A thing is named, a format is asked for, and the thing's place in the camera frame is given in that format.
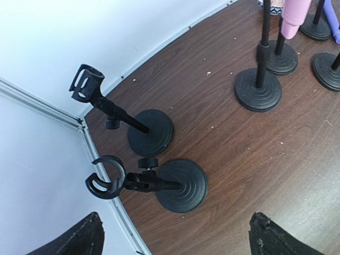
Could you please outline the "black small-mic stand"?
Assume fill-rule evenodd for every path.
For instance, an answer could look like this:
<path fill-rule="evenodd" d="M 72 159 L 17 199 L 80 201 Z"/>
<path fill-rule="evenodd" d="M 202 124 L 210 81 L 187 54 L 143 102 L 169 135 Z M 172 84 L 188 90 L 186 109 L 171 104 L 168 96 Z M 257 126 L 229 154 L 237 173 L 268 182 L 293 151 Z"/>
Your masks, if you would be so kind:
<path fill-rule="evenodd" d="M 339 54 L 315 54 L 311 66 L 314 76 L 322 86 L 339 92 Z"/>

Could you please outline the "black blue-mic stand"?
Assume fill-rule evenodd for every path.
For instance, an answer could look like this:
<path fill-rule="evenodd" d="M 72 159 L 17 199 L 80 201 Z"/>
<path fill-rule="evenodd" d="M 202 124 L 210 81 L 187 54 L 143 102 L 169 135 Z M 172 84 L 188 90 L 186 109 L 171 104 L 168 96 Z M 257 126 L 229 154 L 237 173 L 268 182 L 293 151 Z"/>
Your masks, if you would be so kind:
<path fill-rule="evenodd" d="M 270 1 L 263 2 L 261 40 L 257 45 L 257 67 L 240 72 L 234 83 L 238 102 L 253 112 L 268 112 L 281 100 L 282 86 L 278 78 L 267 71 L 270 58 Z"/>

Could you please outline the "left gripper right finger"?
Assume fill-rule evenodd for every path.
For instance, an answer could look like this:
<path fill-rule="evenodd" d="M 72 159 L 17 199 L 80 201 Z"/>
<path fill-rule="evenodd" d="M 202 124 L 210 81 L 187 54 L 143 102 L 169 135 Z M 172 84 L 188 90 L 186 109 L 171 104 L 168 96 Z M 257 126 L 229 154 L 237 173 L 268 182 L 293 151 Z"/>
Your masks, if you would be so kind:
<path fill-rule="evenodd" d="M 250 220 L 249 242 L 252 254 L 317 254 L 316 249 L 302 243 L 261 212 Z"/>

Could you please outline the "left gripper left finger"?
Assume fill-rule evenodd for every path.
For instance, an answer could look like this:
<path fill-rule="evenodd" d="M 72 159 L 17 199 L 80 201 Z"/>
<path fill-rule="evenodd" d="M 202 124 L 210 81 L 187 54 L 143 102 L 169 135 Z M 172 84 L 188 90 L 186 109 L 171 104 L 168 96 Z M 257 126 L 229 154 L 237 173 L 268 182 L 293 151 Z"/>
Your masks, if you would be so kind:
<path fill-rule="evenodd" d="M 91 212 L 62 235 L 33 250 L 30 254 L 103 253 L 104 229 L 97 212 Z"/>

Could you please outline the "purple microphone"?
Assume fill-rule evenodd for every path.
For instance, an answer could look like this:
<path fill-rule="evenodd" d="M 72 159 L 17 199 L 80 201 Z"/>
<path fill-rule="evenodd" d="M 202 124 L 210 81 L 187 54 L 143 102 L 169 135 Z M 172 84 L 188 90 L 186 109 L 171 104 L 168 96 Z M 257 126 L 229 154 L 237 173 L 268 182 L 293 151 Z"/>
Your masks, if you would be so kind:
<path fill-rule="evenodd" d="M 326 15 L 328 24 L 330 26 L 334 41 L 335 43 L 339 45 L 339 21 L 336 16 L 335 10 L 333 8 L 332 1 L 325 0 L 323 9 L 324 9 L 324 13 Z"/>

